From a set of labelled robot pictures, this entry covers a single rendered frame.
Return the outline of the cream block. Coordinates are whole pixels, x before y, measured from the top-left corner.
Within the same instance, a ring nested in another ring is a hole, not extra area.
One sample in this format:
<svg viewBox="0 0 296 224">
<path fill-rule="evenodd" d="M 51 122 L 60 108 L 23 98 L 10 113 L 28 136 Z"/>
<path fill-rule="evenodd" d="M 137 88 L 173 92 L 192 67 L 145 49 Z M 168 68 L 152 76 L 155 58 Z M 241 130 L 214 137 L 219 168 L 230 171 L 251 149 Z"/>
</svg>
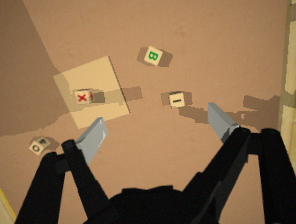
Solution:
<svg viewBox="0 0 296 224">
<path fill-rule="evenodd" d="M 50 144 L 51 142 L 49 142 L 44 137 L 39 137 L 31 144 L 29 149 L 35 152 L 37 155 L 40 155 L 42 152 L 44 152 L 48 148 Z"/>
<path fill-rule="evenodd" d="M 75 91 L 75 96 L 78 105 L 90 104 L 95 101 L 93 89 L 82 89 Z"/>
<path fill-rule="evenodd" d="M 168 97 L 171 108 L 185 106 L 183 93 L 181 91 L 168 93 Z"/>
<path fill-rule="evenodd" d="M 163 54 L 162 51 L 149 46 L 147 53 L 145 55 L 144 61 L 157 66 L 162 54 Z"/>
</svg>

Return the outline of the tan square mat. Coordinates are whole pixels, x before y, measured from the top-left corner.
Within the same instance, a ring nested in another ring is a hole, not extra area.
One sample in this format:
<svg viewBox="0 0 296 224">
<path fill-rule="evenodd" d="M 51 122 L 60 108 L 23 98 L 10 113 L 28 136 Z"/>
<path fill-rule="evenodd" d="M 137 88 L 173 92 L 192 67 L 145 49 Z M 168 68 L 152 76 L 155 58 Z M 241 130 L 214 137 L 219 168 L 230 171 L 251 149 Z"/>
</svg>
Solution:
<svg viewBox="0 0 296 224">
<path fill-rule="evenodd" d="M 78 129 L 90 126 L 98 117 L 107 121 L 130 114 L 108 56 L 53 78 Z M 74 92 L 82 89 L 93 89 L 95 101 L 77 105 Z"/>
</svg>

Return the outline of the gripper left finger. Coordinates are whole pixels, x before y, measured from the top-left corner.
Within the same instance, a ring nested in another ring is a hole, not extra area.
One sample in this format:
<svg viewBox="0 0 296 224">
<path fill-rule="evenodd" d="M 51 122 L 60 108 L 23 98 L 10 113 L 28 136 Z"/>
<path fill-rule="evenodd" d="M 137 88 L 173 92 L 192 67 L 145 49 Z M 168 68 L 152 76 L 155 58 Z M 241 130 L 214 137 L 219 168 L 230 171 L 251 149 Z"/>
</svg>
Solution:
<svg viewBox="0 0 296 224">
<path fill-rule="evenodd" d="M 42 157 L 14 224 L 58 224 L 65 172 L 71 171 L 89 224 L 123 224 L 88 165 L 108 135 L 98 117 L 75 141 Z"/>
</svg>

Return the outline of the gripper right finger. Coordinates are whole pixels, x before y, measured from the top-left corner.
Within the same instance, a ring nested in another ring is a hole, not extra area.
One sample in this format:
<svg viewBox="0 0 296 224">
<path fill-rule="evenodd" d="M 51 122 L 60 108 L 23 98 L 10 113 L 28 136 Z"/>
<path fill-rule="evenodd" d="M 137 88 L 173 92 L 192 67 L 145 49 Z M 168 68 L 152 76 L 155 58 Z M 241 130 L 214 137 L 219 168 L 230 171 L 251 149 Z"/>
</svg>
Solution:
<svg viewBox="0 0 296 224">
<path fill-rule="evenodd" d="M 296 175 L 280 132 L 263 128 L 252 133 L 214 102 L 207 104 L 208 123 L 223 145 L 155 224 L 198 224 L 205 211 L 219 222 L 249 154 L 258 155 L 265 224 L 296 224 Z"/>
</svg>

